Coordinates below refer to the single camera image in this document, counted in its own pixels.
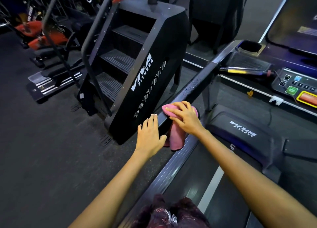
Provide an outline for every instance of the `gym floor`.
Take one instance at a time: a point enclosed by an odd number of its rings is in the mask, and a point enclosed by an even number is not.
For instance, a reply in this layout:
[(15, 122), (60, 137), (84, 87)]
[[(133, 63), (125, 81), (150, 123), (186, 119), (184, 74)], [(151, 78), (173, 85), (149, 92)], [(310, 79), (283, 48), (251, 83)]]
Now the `gym floor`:
[[(237, 39), (259, 40), (281, 0), (248, 0)], [(187, 7), (188, 0), (178, 0)], [(67, 227), (129, 159), (136, 135), (122, 146), (106, 134), (103, 119), (85, 110), (71, 112), (76, 87), (70, 87), (38, 105), (25, 85), (38, 72), (13, 33), (0, 35), (0, 226)], [(181, 86), (195, 72), (183, 69)], [(270, 126), (285, 137), (315, 138), (316, 125), (268, 104), (248, 99), (221, 86), (220, 104), (234, 108)], [(201, 97), (195, 106), (202, 108)], [(118, 215), (120, 220), (172, 156), (162, 149), (142, 169)], [(285, 189), (317, 215), (317, 166), (287, 159)]]

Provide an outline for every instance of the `hand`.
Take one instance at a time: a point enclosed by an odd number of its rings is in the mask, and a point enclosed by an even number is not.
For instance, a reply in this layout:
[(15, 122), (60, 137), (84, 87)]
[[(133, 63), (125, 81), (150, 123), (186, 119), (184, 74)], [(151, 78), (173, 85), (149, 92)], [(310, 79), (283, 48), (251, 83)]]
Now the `hand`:
[(166, 141), (166, 135), (159, 137), (159, 124), (157, 114), (151, 114), (149, 119), (138, 126), (137, 146), (134, 153), (145, 155), (147, 159), (155, 155)]
[(205, 128), (200, 123), (195, 110), (192, 108), (189, 102), (175, 102), (173, 105), (178, 106), (180, 110), (170, 108), (166, 109), (183, 118), (183, 121), (181, 121), (176, 117), (170, 117), (170, 119), (175, 121), (182, 130), (194, 136), (197, 136), (200, 131), (205, 130)]

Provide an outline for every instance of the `person's left hand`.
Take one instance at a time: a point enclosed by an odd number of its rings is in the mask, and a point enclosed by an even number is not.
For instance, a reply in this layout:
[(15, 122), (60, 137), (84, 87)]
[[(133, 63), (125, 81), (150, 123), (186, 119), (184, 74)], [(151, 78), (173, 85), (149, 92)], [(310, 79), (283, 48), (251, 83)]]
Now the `person's left hand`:
[(159, 137), (159, 124), (157, 114), (151, 114), (150, 118), (138, 126), (138, 140), (134, 153), (145, 155), (148, 159), (155, 155), (166, 141), (166, 135)]

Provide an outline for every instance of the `microfiber towel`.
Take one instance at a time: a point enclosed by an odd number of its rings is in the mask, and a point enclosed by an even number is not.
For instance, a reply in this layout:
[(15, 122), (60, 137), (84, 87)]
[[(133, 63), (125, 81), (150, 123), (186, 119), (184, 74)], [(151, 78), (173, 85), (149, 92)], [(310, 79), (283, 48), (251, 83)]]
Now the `microfiber towel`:
[[(172, 104), (167, 104), (167, 105), (162, 106), (162, 109), (166, 115), (179, 118), (181, 121), (183, 120), (180, 116), (166, 110), (165, 109), (166, 107), (168, 107), (169, 109), (178, 109), (179, 110), (178, 106), (174, 106)], [(197, 112), (196, 108), (195, 107), (193, 107), (193, 108), (194, 108), (196, 115), (198, 117), (198, 112)], [(171, 128), (167, 134), (167, 139), (166, 139), (164, 146), (170, 147), (171, 150), (180, 150), (184, 146), (185, 137), (186, 137), (186, 132), (183, 131), (175, 121), (173, 121)]]

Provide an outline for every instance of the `white clip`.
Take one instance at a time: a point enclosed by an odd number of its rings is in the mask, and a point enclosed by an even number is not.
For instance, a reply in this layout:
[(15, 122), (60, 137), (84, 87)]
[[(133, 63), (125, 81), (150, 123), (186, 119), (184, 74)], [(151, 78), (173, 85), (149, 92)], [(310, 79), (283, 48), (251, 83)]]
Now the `white clip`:
[(276, 104), (277, 106), (279, 106), (280, 104), (283, 103), (284, 99), (279, 98), (279, 97), (277, 97), (277, 96), (273, 96), (273, 97), (270, 99), (269, 102), (272, 103), (273, 101), (275, 101), (275, 104)]

